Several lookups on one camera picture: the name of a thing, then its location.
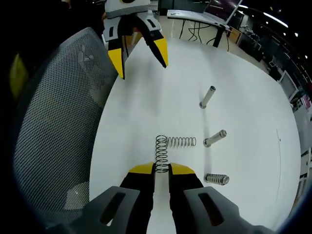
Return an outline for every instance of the metal cylinder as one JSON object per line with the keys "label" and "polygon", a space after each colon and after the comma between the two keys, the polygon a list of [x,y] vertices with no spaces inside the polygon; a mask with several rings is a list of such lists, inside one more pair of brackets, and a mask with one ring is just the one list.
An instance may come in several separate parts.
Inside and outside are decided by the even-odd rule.
{"label": "metal cylinder", "polygon": [[226,134],[227,133],[225,130],[221,130],[220,132],[214,134],[212,137],[204,139],[204,146],[210,147],[213,143],[216,143],[217,141],[226,137]]}
{"label": "metal cylinder", "polygon": [[206,108],[208,101],[211,99],[211,97],[213,96],[214,93],[215,93],[215,87],[214,86],[210,86],[210,89],[206,93],[204,99],[199,103],[199,106],[200,106],[201,109],[205,109]]}
{"label": "metal cylinder", "polygon": [[207,173],[204,176],[204,180],[208,183],[226,185],[227,183],[229,183],[230,177],[228,177],[227,175],[218,175],[218,174]]}

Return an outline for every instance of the metal spring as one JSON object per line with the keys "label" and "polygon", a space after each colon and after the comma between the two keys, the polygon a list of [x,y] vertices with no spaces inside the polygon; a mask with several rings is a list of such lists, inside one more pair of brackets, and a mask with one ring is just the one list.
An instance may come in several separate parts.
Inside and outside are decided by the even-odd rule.
{"label": "metal spring", "polygon": [[168,137],[168,147],[189,147],[196,146],[195,137]]}
{"label": "metal spring", "polygon": [[158,173],[168,172],[168,144],[167,137],[164,135],[156,136],[156,166]]}
{"label": "metal spring", "polygon": [[206,174],[204,180],[209,183],[225,185],[229,183],[230,178],[227,175]]}

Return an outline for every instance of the computer monitor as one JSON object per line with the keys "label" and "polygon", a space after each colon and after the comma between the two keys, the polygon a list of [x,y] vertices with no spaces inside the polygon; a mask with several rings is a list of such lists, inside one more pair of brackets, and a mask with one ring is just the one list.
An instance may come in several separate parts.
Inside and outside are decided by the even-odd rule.
{"label": "computer monitor", "polygon": [[228,24],[242,1],[243,0],[211,0],[204,14],[223,24]]}
{"label": "computer monitor", "polygon": [[290,77],[288,72],[284,71],[281,79],[278,83],[282,86],[288,101],[291,101],[293,97],[298,93],[297,86],[295,85],[293,79]]}

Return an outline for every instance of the white tabletop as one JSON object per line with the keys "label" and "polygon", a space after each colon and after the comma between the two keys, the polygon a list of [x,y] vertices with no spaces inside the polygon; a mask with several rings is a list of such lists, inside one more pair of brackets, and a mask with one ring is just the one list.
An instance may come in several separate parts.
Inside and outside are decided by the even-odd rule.
{"label": "white tabletop", "polygon": [[[120,185],[130,168],[154,161],[157,135],[196,137],[194,148],[168,149],[169,161],[192,168],[248,222],[277,229],[292,208],[300,174],[298,131],[283,89],[253,64],[212,46],[169,39],[168,57],[164,69],[141,39],[127,59],[126,80],[117,78],[98,126],[90,200]],[[211,85],[216,92],[202,110]],[[203,139],[221,129],[226,138],[205,148]],[[226,174],[230,182],[208,184],[205,173]],[[154,205],[158,217],[152,213],[150,223],[159,228],[155,233],[172,233],[173,221],[158,223],[171,217],[167,175],[156,178],[154,204],[163,205]]]}
{"label": "white tabletop", "polygon": [[172,19],[180,19],[180,20],[191,20],[197,21],[206,24],[212,24],[215,26],[224,26],[226,30],[229,30],[230,27],[225,23],[221,23],[216,21],[215,19],[199,12],[194,11],[182,11],[182,10],[168,10],[167,17]]}

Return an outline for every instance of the gray mesh chair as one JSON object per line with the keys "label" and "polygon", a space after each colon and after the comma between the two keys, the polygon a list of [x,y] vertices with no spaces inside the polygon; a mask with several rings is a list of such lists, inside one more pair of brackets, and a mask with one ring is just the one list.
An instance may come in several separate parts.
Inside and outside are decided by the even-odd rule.
{"label": "gray mesh chair", "polygon": [[104,45],[85,28],[59,46],[20,100],[14,176],[46,227],[76,219],[89,202],[93,144],[116,77]]}

